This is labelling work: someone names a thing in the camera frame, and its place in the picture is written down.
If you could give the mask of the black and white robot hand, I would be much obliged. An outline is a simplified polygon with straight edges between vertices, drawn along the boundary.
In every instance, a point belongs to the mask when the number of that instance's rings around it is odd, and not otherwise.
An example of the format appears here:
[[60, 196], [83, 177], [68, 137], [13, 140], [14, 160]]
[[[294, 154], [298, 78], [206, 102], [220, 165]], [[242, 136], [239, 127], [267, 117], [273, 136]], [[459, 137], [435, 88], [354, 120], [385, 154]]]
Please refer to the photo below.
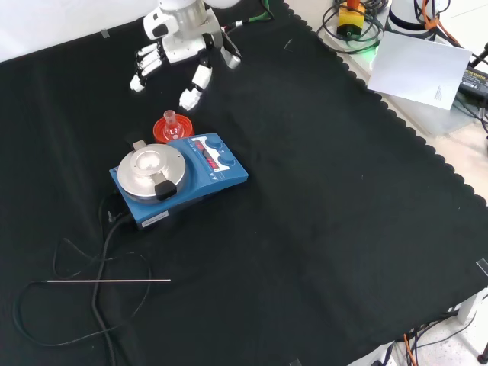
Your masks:
[[193, 110], [199, 103], [201, 96], [210, 83], [213, 68], [208, 58], [209, 49], [213, 48], [211, 36], [199, 36], [191, 40], [180, 40], [176, 36], [166, 36], [136, 52], [136, 70], [130, 80], [130, 89], [141, 92], [149, 77], [164, 65], [175, 65], [193, 59], [198, 59], [191, 85], [186, 88], [179, 98], [179, 107]]

